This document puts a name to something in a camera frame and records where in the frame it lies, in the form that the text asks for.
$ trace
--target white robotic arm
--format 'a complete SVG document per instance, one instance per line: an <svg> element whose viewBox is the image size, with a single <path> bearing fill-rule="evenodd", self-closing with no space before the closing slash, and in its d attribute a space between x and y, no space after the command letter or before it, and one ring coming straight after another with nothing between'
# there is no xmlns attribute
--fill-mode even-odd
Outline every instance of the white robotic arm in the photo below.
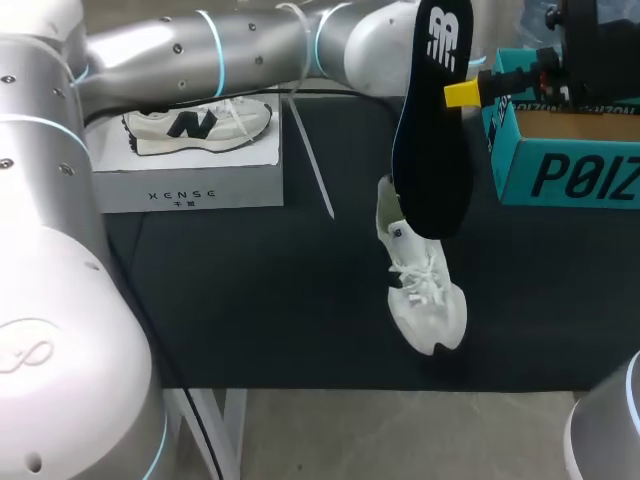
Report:
<svg viewBox="0 0 640 480"><path fill-rule="evenodd" d="M87 39L80 0L2 2L0 478L179 478L148 342L112 281L85 121L305 76L403 94L416 10L198 11Z"/></svg>

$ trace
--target white shoe box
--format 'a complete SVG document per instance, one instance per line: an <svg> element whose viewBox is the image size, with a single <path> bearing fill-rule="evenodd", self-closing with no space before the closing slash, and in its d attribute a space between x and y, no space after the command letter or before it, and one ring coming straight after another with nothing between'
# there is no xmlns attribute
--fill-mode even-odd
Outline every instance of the white shoe box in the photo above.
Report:
<svg viewBox="0 0 640 480"><path fill-rule="evenodd" d="M256 95L273 109L254 143L226 153L189 149L138 156L122 116L85 131L93 183L103 213L283 205L282 126L278 95Z"/></svg>

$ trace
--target shoe tongue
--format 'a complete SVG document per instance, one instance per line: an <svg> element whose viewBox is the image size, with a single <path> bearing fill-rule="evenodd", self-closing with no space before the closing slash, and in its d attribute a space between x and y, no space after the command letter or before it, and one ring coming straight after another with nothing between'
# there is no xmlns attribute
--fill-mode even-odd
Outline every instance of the shoe tongue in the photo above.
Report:
<svg viewBox="0 0 640 480"><path fill-rule="evenodd" d="M396 260L404 266L424 266L427 257L423 239L409 226L406 220L389 225L389 236Z"/></svg>

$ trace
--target teal box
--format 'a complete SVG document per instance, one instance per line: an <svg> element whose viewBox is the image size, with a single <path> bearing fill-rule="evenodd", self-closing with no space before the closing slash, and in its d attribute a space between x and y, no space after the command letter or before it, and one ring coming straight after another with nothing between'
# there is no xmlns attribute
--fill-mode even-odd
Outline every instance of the teal box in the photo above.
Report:
<svg viewBox="0 0 640 480"><path fill-rule="evenodd" d="M494 72L529 70L533 50L498 50ZM640 101L552 111L532 90L482 111L493 178L508 205L640 208Z"/></svg>

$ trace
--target new balance logo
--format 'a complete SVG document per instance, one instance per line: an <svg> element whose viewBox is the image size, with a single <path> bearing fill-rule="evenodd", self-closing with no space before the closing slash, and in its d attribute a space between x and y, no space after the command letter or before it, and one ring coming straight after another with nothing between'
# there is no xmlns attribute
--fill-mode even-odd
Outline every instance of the new balance logo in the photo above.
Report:
<svg viewBox="0 0 640 480"><path fill-rule="evenodd" d="M167 135L178 138L186 131L189 138L206 139L218 119L211 110L207 110L202 119L199 118L201 115L199 112L180 112Z"/></svg>
<svg viewBox="0 0 640 480"><path fill-rule="evenodd" d="M445 14L440 7L431 9L427 55L452 72L456 65L455 57L450 53L458 44L458 19L453 13Z"/></svg>

